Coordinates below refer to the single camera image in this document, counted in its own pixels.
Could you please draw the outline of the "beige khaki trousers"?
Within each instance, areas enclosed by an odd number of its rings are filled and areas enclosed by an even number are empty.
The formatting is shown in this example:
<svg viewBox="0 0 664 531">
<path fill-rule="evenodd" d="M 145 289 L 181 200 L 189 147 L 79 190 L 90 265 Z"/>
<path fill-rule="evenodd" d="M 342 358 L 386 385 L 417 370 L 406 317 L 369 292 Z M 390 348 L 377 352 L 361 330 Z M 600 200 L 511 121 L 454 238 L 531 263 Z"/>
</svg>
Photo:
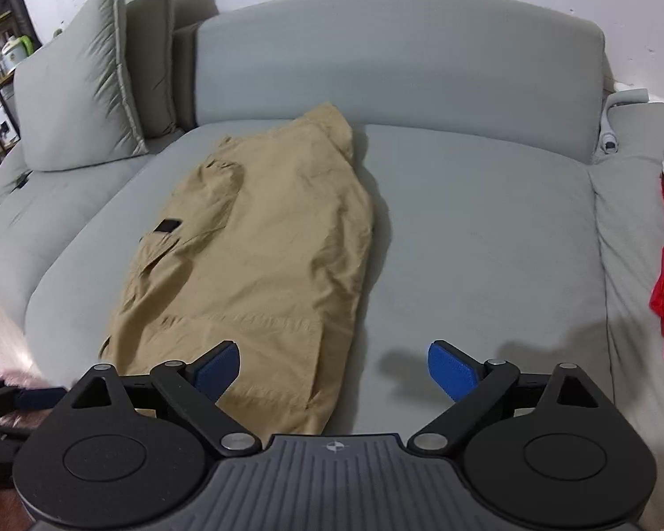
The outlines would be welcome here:
<svg viewBox="0 0 664 531">
<path fill-rule="evenodd" d="M 354 132 L 324 103 L 225 137 L 141 237 L 100 353 L 124 375 L 223 340 L 220 407 L 259 438 L 322 433 L 337 405 L 373 241 Z"/>
</svg>

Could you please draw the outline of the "light grey sofa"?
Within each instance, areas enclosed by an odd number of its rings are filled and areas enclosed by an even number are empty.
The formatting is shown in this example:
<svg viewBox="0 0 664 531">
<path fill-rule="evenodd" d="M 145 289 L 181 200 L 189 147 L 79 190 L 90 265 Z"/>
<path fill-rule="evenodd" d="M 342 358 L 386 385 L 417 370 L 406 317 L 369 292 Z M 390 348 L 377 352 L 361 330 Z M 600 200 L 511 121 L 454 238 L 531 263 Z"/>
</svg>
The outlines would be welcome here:
<svg viewBox="0 0 664 531">
<path fill-rule="evenodd" d="M 664 340 L 664 103 L 622 106 L 598 152 L 605 37 L 511 0 L 279 0 L 180 27 L 177 135 L 69 171 L 0 167 L 0 306 L 40 372 L 97 359 L 140 237 L 227 135 L 335 104 L 354 127 L 374 240 L 331 434 L 410 435 L 447 408 L 425 356 L 446 339 L 529 373 L 577 363 L 657 460 Z"/>
</svg>

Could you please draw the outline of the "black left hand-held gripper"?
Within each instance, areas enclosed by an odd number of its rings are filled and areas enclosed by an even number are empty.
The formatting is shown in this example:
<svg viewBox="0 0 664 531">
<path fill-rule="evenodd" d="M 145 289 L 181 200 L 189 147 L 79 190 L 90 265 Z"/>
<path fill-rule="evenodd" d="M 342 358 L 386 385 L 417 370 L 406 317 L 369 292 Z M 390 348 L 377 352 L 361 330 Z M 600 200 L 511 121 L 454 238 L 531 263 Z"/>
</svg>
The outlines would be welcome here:
<svg viewBox="0 0 664 531">
<path fill-rule="evenodd" d="M 22 387 L 0 379 L 0 490 L 13 484 L 17 453 L 37 423 L 66 395 L 64 387 Z"/>
</svg>

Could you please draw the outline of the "light grey throw pillow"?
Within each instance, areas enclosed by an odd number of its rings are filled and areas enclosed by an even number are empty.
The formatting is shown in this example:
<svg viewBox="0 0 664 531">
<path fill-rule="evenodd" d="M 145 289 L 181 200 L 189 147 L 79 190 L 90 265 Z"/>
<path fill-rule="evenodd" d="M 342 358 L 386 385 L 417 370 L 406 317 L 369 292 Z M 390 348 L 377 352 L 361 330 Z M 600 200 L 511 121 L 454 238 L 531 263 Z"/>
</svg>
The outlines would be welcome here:
<svg viewBox="0 0 664 531">
<path fill-rule="evenodd" d="M 146 152 L 127 66 L 124 0 L 87 0 L 20 62 L 15 100 L 27 167 L 64 171 Z"/>
</svg>

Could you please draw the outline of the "dark grey throw pillow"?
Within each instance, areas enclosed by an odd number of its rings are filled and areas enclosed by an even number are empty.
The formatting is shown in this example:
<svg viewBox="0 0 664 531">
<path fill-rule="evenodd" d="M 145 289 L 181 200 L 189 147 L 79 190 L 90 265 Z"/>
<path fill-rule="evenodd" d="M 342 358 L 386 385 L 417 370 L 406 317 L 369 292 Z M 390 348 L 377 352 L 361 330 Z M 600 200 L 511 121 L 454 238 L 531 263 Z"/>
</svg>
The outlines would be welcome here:
<svg viewBox="0 0 664 531">
<path fill-rule="evenodd" d="M 176 128 L 172 97 L 175 0 L 126 0 L 127 65 L 146 139 Z"/>
</svg>

